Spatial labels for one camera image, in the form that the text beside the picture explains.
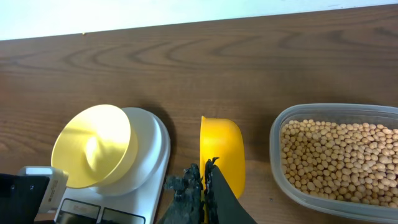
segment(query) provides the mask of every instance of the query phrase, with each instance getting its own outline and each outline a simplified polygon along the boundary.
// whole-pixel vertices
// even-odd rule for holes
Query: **plastic scoop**
[[[208,159],[219,157],[216,164],[236,198],[244,190],[246,168],[241,131],[228,119],[201,117],[200,173],[205,173]]]

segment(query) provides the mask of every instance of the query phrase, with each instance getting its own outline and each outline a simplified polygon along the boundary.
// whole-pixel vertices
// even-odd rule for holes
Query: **yellow bowl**
[[[110,184],[136,159],[137,136],[118,107],[98,105],[76,115],[55,142],[51,166],[69,173],[74,189]]]
[[[219,157],[215,164],[220,168],[235,197],[239,198],[243,194],[246,179],[241,131],[231,120],[202,116],[199,163],[202,175],[205,173],[206,161],[214,157]]]

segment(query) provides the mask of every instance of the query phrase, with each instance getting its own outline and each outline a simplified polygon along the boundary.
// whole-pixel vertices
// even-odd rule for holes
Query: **pile of soybeans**
[[[398,129],[289,121],[282,127],[280,149],[286,179],[306,194],[398,206]]]

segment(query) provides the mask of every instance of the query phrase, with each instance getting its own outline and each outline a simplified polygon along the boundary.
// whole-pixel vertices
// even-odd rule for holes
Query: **kitchen scale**
[[[170,157],[170,138],[156,115],[140,108],[122,109],[133,124],[138,141],[136,159],[119,180],[101,187],[67,188],[55,223],[154,222]]]

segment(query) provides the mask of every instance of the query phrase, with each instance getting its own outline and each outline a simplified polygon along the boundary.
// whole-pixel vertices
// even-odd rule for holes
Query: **wood grain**
[[[228,118],[246,153],[239,200],[258,223],[356,223],[278,188],[269,130],[301,103],[398,106],[397,83],[395,5],[3,41],[0,172],[49,166],[59,132],[93,105],[158,115],[172,137],[168,174],[198,162],[201,115]],[[171,199],[162,194],[158,217]]]

